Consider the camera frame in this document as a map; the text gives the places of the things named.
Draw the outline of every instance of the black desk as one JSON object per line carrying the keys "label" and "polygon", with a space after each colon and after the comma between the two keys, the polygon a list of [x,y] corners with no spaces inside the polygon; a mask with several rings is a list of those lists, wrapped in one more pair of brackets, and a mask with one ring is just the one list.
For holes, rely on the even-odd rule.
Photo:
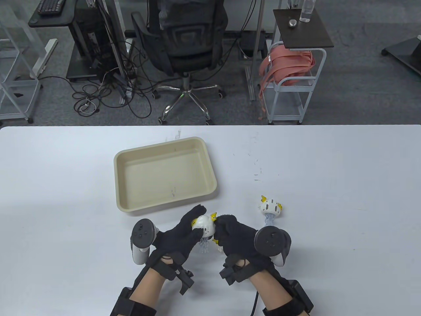
{"label": "black desk", "polygon": [[66,0],[59,16],[40,16],[35,10],[29,19],[29,27],[68,27],[75,44],[70,57],[66,78],[69,81],[96,79],[96,72],[91,68],[91,61],[81,46],[78,34],[79,27],[75,23],[75,9],[88,8],[85,0]]}
{"label": "black desk", "polygon": [[[273,10],[281,39],[285,48],[333,47],[332,40],[314,9],[310,22],[300,22],[301,9]],[[297,26],[290,28],[289,20],[297,20]]]}

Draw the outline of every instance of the computer tower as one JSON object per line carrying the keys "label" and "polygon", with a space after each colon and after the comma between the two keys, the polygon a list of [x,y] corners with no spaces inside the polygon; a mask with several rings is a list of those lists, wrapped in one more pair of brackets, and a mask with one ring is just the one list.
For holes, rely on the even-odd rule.
{"label": "computer tower", "polygon": [[112,49],[107,24],[98,5],[89,7],[86,1],[79,0],[75,8],[73,22],[77,36],[74,36],[79,52],[89,61],[97,78],[102,81],[105,74],[117,67],[117,60]]}

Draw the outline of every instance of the office chair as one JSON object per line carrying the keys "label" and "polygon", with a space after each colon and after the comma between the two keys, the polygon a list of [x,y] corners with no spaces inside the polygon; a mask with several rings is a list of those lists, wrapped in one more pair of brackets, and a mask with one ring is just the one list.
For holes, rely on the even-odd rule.
{"label": "office chair", "polygon": [[228,24],[224,0],[158,0],[149,1],[149,28],[139,12],[131,14],[137,38],[141,41],[152,65],[168,76],[179,74],[181,87],[158,85],[159,91],[177,91],[180,94],[158,118],[166,124],[169,112],[185,97],[190,97],[202,110],[206,124],[213,125],[207,107],[194,91],[218,89],[220,98],[226,96],[219,85],[192,87],[190,74],[208,68],[215,69],[222,59],[222,37]]}

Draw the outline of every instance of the black wrist strap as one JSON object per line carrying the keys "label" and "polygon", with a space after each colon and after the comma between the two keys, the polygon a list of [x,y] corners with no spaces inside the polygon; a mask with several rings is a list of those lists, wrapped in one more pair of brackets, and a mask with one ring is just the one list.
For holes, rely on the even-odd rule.
{"label": "black wrist strap", "polygon": [[282,305],[281,307],[278,307],[276,309],[273,309],[271,311],[268,311],[266,308],[263,310],[263,314],[265,316],[298,316],[304,311],[304,304],[301,303],[298,299],[293,298],[291,301],[286,303],[285,305]]}
{"label": "black wrist strap", "polygon": [[156,310],[152,307],[130,300],[129,297],[132,295],[132,293],[133,290],[129,289],[128,287],[125,287],[121,291],[110,316],[155,316]]}
{"label": "black wrist strap", "polygon": [[249,263],[245,267],[237,266],[237,262],[243,260],[241,256],[237,254],[230,254],[225,259],[224,269],[219,272],[221,278],[225,279],[228,285],[233,284],[235,281],[238,283],[250,278],[256,273],[260,272],[258,268]]}
{"label": "black wrist strap", "polygon": [[176,277],[179,278],[182,284],[180,294],[184,295],[184,293],[186,293],[186,291],[189,288],[191,288],[194,284],[194,281],[192,280],[193,273],[191,271],[183,269],[182,263],[186,261],[186,258],[180,252],[170,253],[168,255],[174,261],[174,263],[171,265],[167,265],[164,262],[162,262],[162,254],[160,254],[157,251],[153,251],[150,257],[148,258],[145,267],[140,272],[139,276],[136,278],[133,288],[135,289],[139,285],[146,272],[150,268],[152,268],[167,280],[172,281]]}

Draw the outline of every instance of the water bottle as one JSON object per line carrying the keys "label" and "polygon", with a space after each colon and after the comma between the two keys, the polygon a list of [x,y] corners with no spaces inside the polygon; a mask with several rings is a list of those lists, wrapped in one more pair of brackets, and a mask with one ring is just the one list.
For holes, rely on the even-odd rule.
{"label": "water bottle", "polygon": [[316,0],[304,0],[303,8],[301,10],[301,15],[300,15],[301,22],[310,22],[310,18],[312,16],[315,3],[316,3]]}

